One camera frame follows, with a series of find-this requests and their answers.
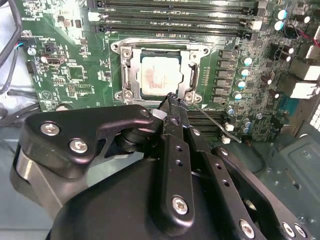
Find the black cable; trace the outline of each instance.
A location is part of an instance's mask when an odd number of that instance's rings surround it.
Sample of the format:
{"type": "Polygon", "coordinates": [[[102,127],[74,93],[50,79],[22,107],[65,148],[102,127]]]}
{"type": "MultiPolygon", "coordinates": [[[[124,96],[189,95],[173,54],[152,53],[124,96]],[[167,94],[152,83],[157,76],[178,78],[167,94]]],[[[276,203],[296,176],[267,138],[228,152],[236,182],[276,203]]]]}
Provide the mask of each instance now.
{"type": "Polygon", "coordinates": [[[17,5],[15,3],[15,0],[8,0],[8,2],[11,8],[12,16],[15,23],[15,30],[12,37],[10,38],[10,40],[8,41],[8,43],[5,45],[2,52],[0,53],[0,68],[4,65],[4,63],[8,59],[10,53],[12,52],[12,49],[14,49],[22,32],[22,20],[21,20],[21,16],[17,8],[17,5]]]}
{"type": "Polygon", "coordinates": [[[19,119],[26,118],[32,114],[41,112],[39,103],[27,106],[15,113],[8,115],[0,119],[0,127],[9,127],[11,124],[15,123],[19,119]]]}
{"type": "Polygon", "coordinates": [[[5,5],[8,2],[8,0],[0,0],[0,8],[5,5]]]}
{"type": "Polygon", "coordinates": [[[8,77],[2,87],[2,89],[0,89],[0,95],[4,94],[6,91],[8,91],[10,85],[11,85],[11,82],[12,82],[12,77],[14,75],[14,71],[15,71],[15,68],[16,68],[16,63],[17,63],[17,59],[18,59],[18,47],[15,47],[14,48],[14,54],[13,54],[13,59],[12,59],[12,63],[11,63],[11,67],[10,67],[10,70],[9,70],[9,74],[8,74],[8,77]]]}
{"type": "Polygon", "coordinates": [[[0,139],[0,146],[5,147],[6,149],[9,149],[9,151],[13,154],[16,155],[16,151],[10,146],[9,143],[7,143],[5,140],[0,139]]]}
{"type": "Polygon", "coordinates": [[[10,89],[7,92],[8,96],[20,96],[20,97],[25,97],[29,99],[35,99],[37,100],[37,94],[32,91],[23,91],[23,90],[16,90],[16,89],[10,89]]]}

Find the capacitor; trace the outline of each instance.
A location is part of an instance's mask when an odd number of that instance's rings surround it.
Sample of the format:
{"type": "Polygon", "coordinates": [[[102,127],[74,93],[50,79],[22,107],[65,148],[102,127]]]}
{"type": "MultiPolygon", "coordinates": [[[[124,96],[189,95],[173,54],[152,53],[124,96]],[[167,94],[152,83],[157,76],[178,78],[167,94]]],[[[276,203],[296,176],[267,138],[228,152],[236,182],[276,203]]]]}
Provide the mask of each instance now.
{"type": "Polygon", "coordinates": [[[288,13],[286,10],[282,9],[278,12],[277,17],[279,20],[283,20],[287,17],[288,13]]]}
{"type": "Polygon", "coordinates": [[[249,132],[249,128],[244,125],[241,127],[241,130],[244,134],[247,134],[249,132]]]}
{"type": "Polygon", "coordinates": [[[37,54],[37,51],[33,47],[29,47],[26,51],[30,56],[35,56],[37,54]]]}
{"type": "Polygon", "coordinates": [[[270,85],[272,83],[272,80],[268,76],[262,76],[261,80],[267,85],[270,85]]]}
{"type": "Polygon", "coordinates": [[[287,53],[284,53],[284,52],[280,54],[280,58],[286,62],[290,62],[291,60],[291,56],[289,56],[287,53]]]}
{"type": "Polygon", "coordinates": [[[296,20],[297,22],[307,24],[307,23],[310,22],[311,18],[310,18],[309,16],[296,15],[296,16],[295,16],[295,20],[296,20]]]}
{"type": "Polygon", "coordinates": [[[270,89],[269,90],[269,94],[274,98],[274,99],[278,99],[280,94],[278,92],[276,92],[275,90],[270,89]]]}
{"type": "Polygon", "coordinates": [[[238,73],[243,77],[249,76],[249,70],[244,67],[240,68],[238,73]]]}
{"type": "Polygon", "coordinates": [[[275,79],[275,76],[276,76],[276,74],[274,71],[269,73],[269,79],[271,79],[271,81],[273,81],[275,79]]]}
{"type": "Polygon", "coordinates": [[[232,93],[232,97],[234,97],[235,100],[240,100],[242,98],[242,95],[239,91],[235,91],[232,93]]]}
{"type": "Polygon", "coordinates": [[[252,58],[251,57],[248,57],[248,56],[244,56],[242,59],[241,59],[241,63],[243,63],[246,67],[247,66],[250,66],[252,64],[252,58]]]}
{"type": "Polygon", "coordinates": [[[229,115],[235,114],[235,111],[233,110],[232,106],[227,106],[227,107],[225,108],[225,111],[226,111],[226,113],[229,114],[229,115]]]}
{"type": "Polygon", "coordinates": [[[287,54],[293,54],[295,49],[291,46],[284,45],[282,51],[284,51],[287,54]]]}
{"type": "Polygon", "coordinates": [[[250,128],[251,122],[250,122],[249,118],[246,118],[246,119],[243,120],[243,125],[244,125],[246,128],[250,128]]]}
{"type": "Polygon", "coordinates": [[[274,21],[271,25],[274,28],[274,30],[280,31],[285,24],[283,23],[283,21],[274,21]]]}
{"type": "Polygon", "coordinates": [[[258,120],[261,120],[263,117],[264,117],[264,116],[262,115],[261,112],[259,112],[259,113],[257,113],[257,114],[255,115],[255,118],[258,119],[258,120]]]}
{"type": "Polygon", "coordinates": [[[237,81],[235,81],[235,85],[239,89],[243,89],[246,86],[246,83],[242,79],[238,79],[237,81]]]}

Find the screw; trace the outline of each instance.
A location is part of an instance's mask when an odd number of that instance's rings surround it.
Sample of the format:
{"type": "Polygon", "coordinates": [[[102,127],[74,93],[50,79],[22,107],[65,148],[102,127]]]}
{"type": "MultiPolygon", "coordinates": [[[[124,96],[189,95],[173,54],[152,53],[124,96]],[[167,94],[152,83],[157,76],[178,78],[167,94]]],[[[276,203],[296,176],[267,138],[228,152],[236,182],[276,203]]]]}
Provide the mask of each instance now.
{"type": "Polygon", "coordinates": [[[308,158],[308,157],[310,157],[310,152],[308,152],[308,151],[302,151],[301,152],[301,156],[303,157],[303,158],[308,158]]]}
{"type": "Polygon", "coordinates": [[[40,130],[43,134],[48,136],[55,136],[60,133],[60,129],[53,123],[44,123],[41,125],[40,130]]]}
{"type": "Polygon", "coordinates": [[[286,231],[286,233],[287,233],[290,237],[294,238],[294,237],[296,236],[296,235],[295,235],[295,232],[294,232],[294,231],[292,230],[292,228],[288,225],[288,223],[283,222],[282,225],[283,225],[283,227],[284,227],[284,230],[286,231]]]}
{"type": "Polygon", "coordinates": [[[147,111],[147,110],[145,110],[145,109],[142,109],[141,111],[140,111],[140,113],[143,115],[143,116],[145,116],[146,118],[148,118],[150,115],[149,115],[149,112],[147,111]]]}
{"type": "Polygon", "coordinates": [[[192,131],[194,132],[195,135],[200,136],[199,130],[194,128],[194,129],[192,129],[192,131]]]}
{"type": "Polygon", "coordinates": [[[224,148],[220,148],[221,152],[223,153],[223,155],[228,156],[228,152],[227,150],[225,150],[224,148]]]}
{"type": "Polygon", "coordinates": [[[81,139],[72,140],[69,147],[77,154],[83,154],[88,150],[88,145],[81,139]]]}
{"type": "Polygon", "coordinates": [[[30,56],[34,56],[37,54],[37,51],[33,47],[29,47],[28,50],[26,51],[30,56]]]}
{"type": "Polygon", "coordinates": [[[298,224],[295,224],[294,227],[302,237],[304,238],[307,237],[307,234],[305,233],[305,231],[298,224]]]}
{"type": "Polygon", "coordinates": [[[254,239],[255,238],[255,231],[252,228],[252,226],[246,221],[246,220],[240,220],[240,227],[241,230],[244,232],[244,234],[250,238],[254,239]]]}
{"type": "Polygon", "coordinates": [[[128,49],[126,49],[126,50],[124,50],[124,51],[122,52],[122,55],[123,55],[126,59],[128,59],[128,58],[131,57],[131,51],[128,50],[128,49]]]}
{"type": "Polygon", "coordinates": [[[172,199],[172,206],[180,215],[185,215],[188,212],[188,205],[181,197],[175,196],[172,199]]]}
{"type": "Polygon", "coordinates": [[[176,126],[179,126],[179,122],[177,119],[175,119],[174,117],[171,118],[171,122],[176,125],[176,126]]]}

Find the wire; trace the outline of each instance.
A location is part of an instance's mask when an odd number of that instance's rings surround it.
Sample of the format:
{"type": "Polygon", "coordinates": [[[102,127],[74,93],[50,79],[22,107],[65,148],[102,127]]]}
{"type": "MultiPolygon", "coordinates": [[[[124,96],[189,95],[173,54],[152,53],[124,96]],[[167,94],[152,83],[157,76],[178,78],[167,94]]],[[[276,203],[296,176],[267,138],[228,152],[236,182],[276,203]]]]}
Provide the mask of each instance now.
{"type": "Polygon", "coordinates": [[[266,169],[267,169],[267,164],[266,161],[264,161],[264,157],[261,155],[261,153],[251,144],[251,142],[249,140],[245,140],[244,144],[246,144],[247,146],[249,146],[251,148],[251,150],[253,151],[254,155],[257,156],[258,159],[260,159],[261,161],[261,167],[260,169],[258,169],[257,171],[253,171],[252,173],[254,175],[259,175],[262,174],[266,169]]]}
{"type": "Polygon", "coordinates": [[[7,143],[5,140],[0,139],[0,146],[5,147],[6,149],[9,149],[9,151],[13,154],[16,155],[16,151],[10,146],[9,143],[7,143]]]}
{"type": "Polygon", "coordinates": [[[285,34],[286,36],[289,36],[288,33],[286,32],[287,27],[292,27],[292,28],[294,29],[295,34],[296,34],[297,36],[303,36],[305,39],[309,39],[309,40],[313,41],[314,44],[315,44],[318,48],[320,48],[320,43],[319,43],[316,39],[314,39],[313,37],[310,37],[309,35],[305,34],[302,30],[296,28],[296,26],[293,25],[293,24],[287,24],[287,25],[284,27],[284,34],[285,34]]]}
{"type": "Polygon", "coordinates": [[[8,2],[8,0],[0,0],[0,8],[5,5],[8,2]]]}
{"type": "Polygon", "coordinates": [[[39,112],[41,112],[39,103],[32,104],[23,109],[20,109],[19,111],[16,111],[11,115],[8,115],[0,119],[0,127],[9,127],[11,124],[15,123],[19,119],[26,118],[32,114],[39,112]]]}
{"type": "Polygon", "coordinates": [[[205,111],[203,111],[200,107],[196,106],[194,103],[192,104],[196,109],[198,109],[200,112],[202,112],[209,120],[211,120],[211,122],[213,122],[215,125],[217,125],[221,131],[227,135],[229,138],[237,141],[238,143],[241,143],[241,140],[239,138],[237,138],[236,136],[233,136],[230,132],[228,132],[227,130],[225,130],[225,128],[218,123],[216,120],[214,120],[212,117],[210,117],[205,111]]]}
{"type": "Polygon", "coordinates": [[[15,23],[15,30],[12,37],[10,38],[10,40],[8,41],[8,43],[5,45],[2,52],[0,53],[0,68],[4,65],[4,63],[8,59],[12,49],[15,47],[22,33],[22,20],[21,20],[21,16],[17,8],[17,5],[15,3],[15,0],[7,0],[7,1],[9,2],[10,8],[11,8],[13,20],[15,23]]]}
{"type": "Polygon", "coordinates": [[[35,99],[37,100],[37,94],[32,91],[23,91],[23,90],[16,90],[16,89],[10,89],[7,92],[8,96],[20,96],[20,97],[25,97],[29,99],[35,99]]]}
{"type": "Polygon", "coordinates": [[[17,59],[18,59],[18,47],[21,46],[21,43],[19,44],[16,44],[15,47],[14,47],[14,54],[13,54],[13,59],[12,59],[12,63],[11,63],[11,67],[10,67],[10,70],[9,70],[9,74],[8,74],[8,77],[2,87],[2,89],[0,90],[0,95],[4,94],[6,91],[8,91],[10,85],[11,85],[11,82],[12,82],[12,77],[14,75],[14,71],[15,71],[15,68],[16,68],[16,63],[17,63],[17,59]]]}

